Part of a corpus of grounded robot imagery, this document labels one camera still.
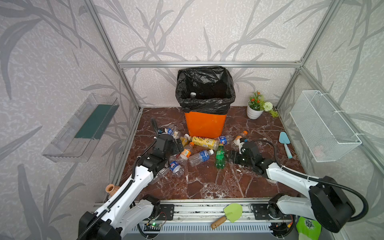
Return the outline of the orange label clear bottle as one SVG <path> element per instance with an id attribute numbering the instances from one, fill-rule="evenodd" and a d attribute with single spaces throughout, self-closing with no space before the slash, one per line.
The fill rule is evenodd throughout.
<path id="1" fill-rule="evenodd" d="M 179 157 L 177 158 L 177 162 L 180 165 L 185 165 L 188 161 L 188 158 L 191 156 L 194 148 L 194 143 L 190 142 L 188 145 L 184 147 L 184 150 L 180 153 Z"/>

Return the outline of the blue label water bottle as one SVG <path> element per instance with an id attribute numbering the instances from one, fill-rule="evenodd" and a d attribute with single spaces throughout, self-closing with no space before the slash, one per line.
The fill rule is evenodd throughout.
<path id="1" fill-rule="evenodd" d="M 204 150 L 193 156 L 190 156 L 188 161 L 192 167 L 195 167 L 201 163 L 208 161 L 215 152 L 214 150 Z"/>

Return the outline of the yellow label tea bottle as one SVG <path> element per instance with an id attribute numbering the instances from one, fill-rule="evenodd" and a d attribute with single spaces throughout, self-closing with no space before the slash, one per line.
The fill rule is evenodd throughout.
<path id="1" fill-rule="evenodd" d="M 194 143 L 196 146 L 210 150 L 217 150 L 220 144 L 218 140 L 197 136 L 189 136 L 189 141 Z"/>

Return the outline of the clear bottle green label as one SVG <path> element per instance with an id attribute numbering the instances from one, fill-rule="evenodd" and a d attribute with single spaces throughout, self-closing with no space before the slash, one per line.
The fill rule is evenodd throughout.
<path id="1" fill-rule="evenodd" d="M 191 99 L 195 99 L 196 96 L 197 96 L 197 94 L 195 92 L 191 92 L 191 94 L 190 94 L 190 98 Z"/>

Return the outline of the clear bottle white cap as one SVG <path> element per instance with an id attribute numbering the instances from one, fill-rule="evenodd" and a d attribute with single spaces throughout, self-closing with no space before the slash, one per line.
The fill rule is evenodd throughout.
<path id="1" fill-rule="evenodd" d="M 165 177 L 169 173 L 169 168 L 163 168 L 160 170 L 157 175 L 154 177 L 154 179 L 150 182 L 150 185 L 154 185 L 157 183 L 161 178 Z"/>

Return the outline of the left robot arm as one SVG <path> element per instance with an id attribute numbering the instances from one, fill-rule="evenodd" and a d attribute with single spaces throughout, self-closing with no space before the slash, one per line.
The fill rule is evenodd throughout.
<path id="1" fill-rule="evenodd" d="M 157 198 L 146 196 L 138 204 L 133 203 L 161 170 L 171 168 L 170 157 L 184 148 L 180 139 L 159 130 L 155 119 L 151 124 L 156 132 L 154 142 L 137 158 L 131 176 L 116 193 L 94 213 L 86 212 L 81 217 L 79 240 L 121 240 L 141 221 L 160 214 Z"/>

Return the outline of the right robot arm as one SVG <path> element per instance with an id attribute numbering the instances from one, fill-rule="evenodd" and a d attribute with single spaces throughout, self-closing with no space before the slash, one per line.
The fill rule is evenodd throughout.
<path id="1" fill-rule="evenodd" d="M 229 151 L 226 156 L 229 162 L 248 167 L 257 175 L 302 194 L 301 197 L 276 195 L 269 201 L 273 212 L 315 220 L 332 233 L 338 233 L 346 223 L 358 221 L 369 212 L 368 201 L 356 190 L 338 184 L 329 176 L 312 177 L 282 165 L 275 145 L 272 145 L 274 159 L 264 158 L 258 142 L 243 139 L 238 151 Z"/>

